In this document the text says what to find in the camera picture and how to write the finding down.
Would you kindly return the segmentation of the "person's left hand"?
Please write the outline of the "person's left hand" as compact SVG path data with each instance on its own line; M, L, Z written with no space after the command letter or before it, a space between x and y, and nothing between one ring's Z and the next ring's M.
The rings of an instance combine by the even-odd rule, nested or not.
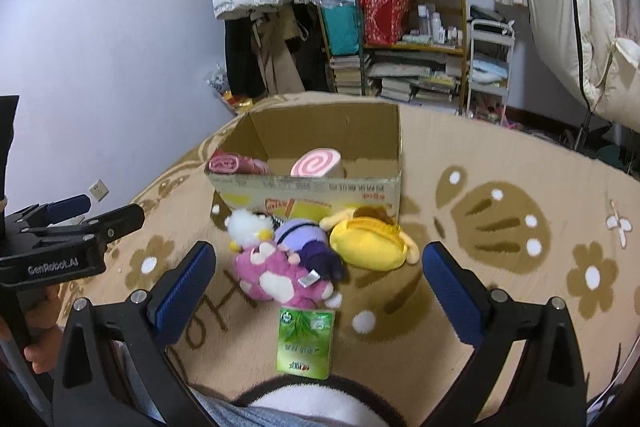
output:
M61 313L62 301L58 295L59 291L58 285L47 287L46 298L39 301L25 315L27 325L40 330L38 338L23 350L25 360L32 365L35 374L52 371L61 349L63 334L58 327L58 316Z

